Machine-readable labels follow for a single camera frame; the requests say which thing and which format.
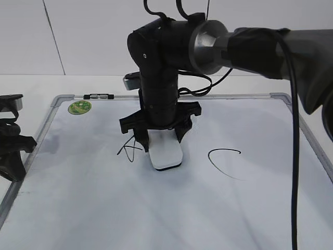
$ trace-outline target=green sticker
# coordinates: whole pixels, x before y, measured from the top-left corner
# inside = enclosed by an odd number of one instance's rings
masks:
[[[68,107],[68,112],[72,115],[82,115],[91,110],[92,104],[87,101],[78,101]]]

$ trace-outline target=white board surface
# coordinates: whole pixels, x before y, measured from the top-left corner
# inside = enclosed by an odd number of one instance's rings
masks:
[[[158,172],[119,119],[138,101],[64,102],[0,230],[3,249],[291,249],[291,113],[281,100],[200,100],[179,168]],[[231,179],[207,158],[211,157]],[[332,249],[332,183],[301,137],[299,249]]]
[[[1,0],[0,36],[0,74],[63,74],[42,0]]]
[[[206,12],[207,0],[183,0],[189,14]],[[157,17],[143,0],[45,0],[66,74],[123,76],[138,71],[127,36]],[[153,11],[183,20],[175,0],[148,0]],[[239,27],[332,29],[332,0],[210,0],[209,18],[229,31]],[[251,75],[235,70],[233,75]]]

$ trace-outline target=white wall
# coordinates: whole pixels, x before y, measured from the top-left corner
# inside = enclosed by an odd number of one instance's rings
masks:
[[[0,1],[0,74],[63,74],[42,0]]]
[[[62,74],[42,0],[0,2],[0,73]],[[134,29],[152,21],[143,0],[45,0],[66,74],[136,71],[126,47]],[[148,0],[152,10],[180,19],[175,0]],[[189,14],[207,0],[183,0]],[[332,29],[332,0],[211,0],[210,19],[237,27]],[[239,71],[234,74],[248,74]]]

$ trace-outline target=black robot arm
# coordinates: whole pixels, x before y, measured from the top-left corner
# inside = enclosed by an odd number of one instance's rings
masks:
[[[287,79],[284,53],[265,28],[239,28],[227,32],[218,21],[199,25],[189,44],[195,71],[211,74],[221,67],[258,73],[270,79]],[[323,106],[324,127],[333,140],[333,30],[276,30],[293,59],[298,94],[305,111]]]

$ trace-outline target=black cable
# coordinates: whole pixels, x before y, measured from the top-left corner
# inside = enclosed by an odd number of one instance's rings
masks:
[[[147,0],[144,0],[144,8],[145,8],[146,12],[148,12],[149,14],[154,15],[154,16],[159,16],[163,21],[168,20],[168,17],[163,12],[153,12],[153,11],[151,11],[148,7]]]
[[[189,15],[187,13],[185,13],[185,11],[183,9],[182,0],[176,0],[176,5],[177,5],[179,14],[181,14],[182,17],[184,17],[186,20],[188,20]]]
[[[212,82],[212,79],[210,77],[205,76],[204,74],[198,74],[198,73],[194,73],[194,72],[188,72],[188,71],[178,71],[178,74],[181,74],[183,76],[194,76],[194,77],[201,77],[204,79],[207,79],[210,82],[210,85],[208,87],[204,87],[203,89],[199,89],[199,90],[195,90],[195,91],[191,91],[186,87],[181,87],[178,90],[178,94],[179,95],[193,95],[193,96],[197,96],[197,97],[202,97],[207,95],[213,87],[215,87],[216,85],[218,85],[219,83],[221,83],[224,79],[226,79],[228,77],[228,75],[232,72],[232,68],[228,70],[228,72],[221,78],[219,79],[216,83]]]
[[[293,121],[293,158],[292,158],[292,190],[291,190],[291,240],[292,249],[297,250],[297,204],[298,204],[298,184],[299,184],[299,148],[300,148],[300,130],[299,130],[299,111],[297,96],[297,80],[295,68],[288,45],[285,43],[282,35],[277,31],[267,29],[268,33],[274,36],[280,45],[288,65],[290,77],[291,99],[292,99],[292,121]]]
[[[210,5],[210,0],[208,0],[208,3],[207,3],[206,21],[208,20],[209,5]]]

